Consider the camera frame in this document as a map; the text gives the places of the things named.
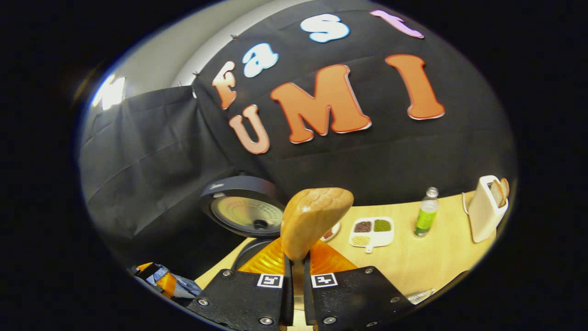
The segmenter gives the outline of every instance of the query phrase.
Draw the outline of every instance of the wooden table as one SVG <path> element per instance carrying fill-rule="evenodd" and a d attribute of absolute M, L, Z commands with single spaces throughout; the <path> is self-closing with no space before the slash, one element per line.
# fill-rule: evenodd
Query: wooden table
<path fill-rule="evenodd" d="M 471 191 L 465 194 L 466 206 L 474 193 Z M 328 244 L 357 267 L 377 267 L 405 295 L 427 289 L 439 290 L 458 274 L 476 265 L 494 242 L 496 231 L 490 238 L 474 243 L 470 221 L 463 210 L 462 195 L 458 194 L 439 199 L 439 211 L 430 232 L 425 237 L 418 237 L 413 231 L 419 206 L 420 201 L 351 207 L 341 219 L 339 233 Z M 374 247 L 367 254 L 365 248 L 349 244 L 349 233 L 354 221 L 382 216 L 390 217 L 394 222 L 394 239 L 390 245 Z M 239 252 L 252 240 L 245 239 L 229 255 L 198 277 L 196 283 L 205 288 L 220 269 L 232 266 Z"/>

